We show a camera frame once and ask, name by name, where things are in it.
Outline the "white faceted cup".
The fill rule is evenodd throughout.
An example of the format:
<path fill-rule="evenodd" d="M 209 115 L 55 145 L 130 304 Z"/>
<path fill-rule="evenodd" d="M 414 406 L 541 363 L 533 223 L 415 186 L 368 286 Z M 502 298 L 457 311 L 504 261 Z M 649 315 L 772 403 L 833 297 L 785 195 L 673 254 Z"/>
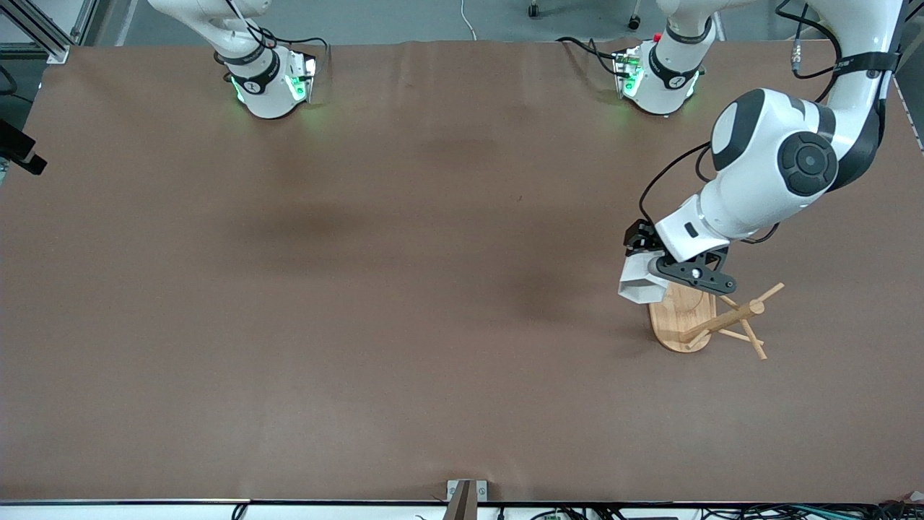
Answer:
<path fill-rule="evenodd" d="M 657 260 L 663 251 L 638 251 L 624 261 L 619 295 L 636 304 L 659 303 L 666 296 L 669 281 L 659 276 Z"/>

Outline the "bamboo cup rack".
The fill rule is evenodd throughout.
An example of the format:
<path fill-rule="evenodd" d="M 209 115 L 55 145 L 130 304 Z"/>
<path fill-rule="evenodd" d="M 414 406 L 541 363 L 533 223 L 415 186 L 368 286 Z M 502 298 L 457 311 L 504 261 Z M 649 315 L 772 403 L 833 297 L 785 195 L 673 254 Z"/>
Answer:
<path fill-rule="evenodd" d="M 762 295 L 739 304 L 727 295 L 717 296 L 670 282 L 666 296 L 649 307 L 650 325 L 657 342 L 677 353 L 702 351 L 713 336 L 725 335 L 752 346 L 766 360 L 764 342 L 758 339 L 749 319 L 765 312 L 766 300 L 781 292 L 777 283 Z"/>

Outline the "brown table cover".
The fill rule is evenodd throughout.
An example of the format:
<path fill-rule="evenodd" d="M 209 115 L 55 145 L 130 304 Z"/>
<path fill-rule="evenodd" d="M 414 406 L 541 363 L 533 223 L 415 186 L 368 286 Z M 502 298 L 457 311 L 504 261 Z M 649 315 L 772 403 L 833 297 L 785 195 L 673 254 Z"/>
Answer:
<path fill-rule="evenodd" d="M 657 118 L 548 43 L 333 50 L 254 118 L 204 47 L 77 48 L 0 186 L 0 499 L 886 501 L 924 491 L 924 155 L 735 246 L 768 355 L 621 298 L 637 198 L 789 44 Z"/>

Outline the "slanted aluminium frame profile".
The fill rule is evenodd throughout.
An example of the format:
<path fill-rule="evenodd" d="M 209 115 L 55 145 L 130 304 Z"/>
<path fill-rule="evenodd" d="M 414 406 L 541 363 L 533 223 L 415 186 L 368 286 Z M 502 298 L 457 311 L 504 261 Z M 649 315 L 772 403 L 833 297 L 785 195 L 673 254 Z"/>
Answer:
<path fill-rule="evenodd" d="M 66 63 L 73 39 L 32 0 L 0 0 L 0 11 L 46 53 L 47 63 Z"/>

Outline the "upright aluminium frame profile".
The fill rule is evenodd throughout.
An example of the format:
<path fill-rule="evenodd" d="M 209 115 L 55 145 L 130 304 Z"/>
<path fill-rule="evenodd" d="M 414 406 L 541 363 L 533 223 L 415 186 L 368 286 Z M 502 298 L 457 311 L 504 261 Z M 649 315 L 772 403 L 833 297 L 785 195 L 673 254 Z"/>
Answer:
<path fill-rule="evenodd" d="M 78 46 L 87 42 L 90 25 L 100 3 L 101 0 L 80 0 L 78 14 L 70 32 L 72 40 Z"/>

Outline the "metal edge bracket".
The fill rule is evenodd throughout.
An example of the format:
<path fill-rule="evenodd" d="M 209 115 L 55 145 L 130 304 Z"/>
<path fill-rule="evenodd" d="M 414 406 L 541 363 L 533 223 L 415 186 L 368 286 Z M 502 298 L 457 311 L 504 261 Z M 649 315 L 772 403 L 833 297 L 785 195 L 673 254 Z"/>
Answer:
<path fill-rule="evenodd" d="M 446 481 L 446 503 L 449 503 L 453 499 L 453 495 L 456 494 L 456 491 L 459 488 L 464 488 L 464 484 L 468 482 L 469 494 L 476 496 L 477 503 L 486 503 L 489 501 L 489 486 L 487 480 L 448 480 Z"/>

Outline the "brown post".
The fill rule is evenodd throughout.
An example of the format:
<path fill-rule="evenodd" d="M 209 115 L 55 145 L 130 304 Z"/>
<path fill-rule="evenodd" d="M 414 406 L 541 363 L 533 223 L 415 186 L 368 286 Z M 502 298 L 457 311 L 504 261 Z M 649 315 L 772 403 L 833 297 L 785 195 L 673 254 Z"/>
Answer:
<path fill-rule="evenodd" d="M 479 509 L 478 480 L 448 480 L 448 505 L 442 520 L 476 520 Z"/>

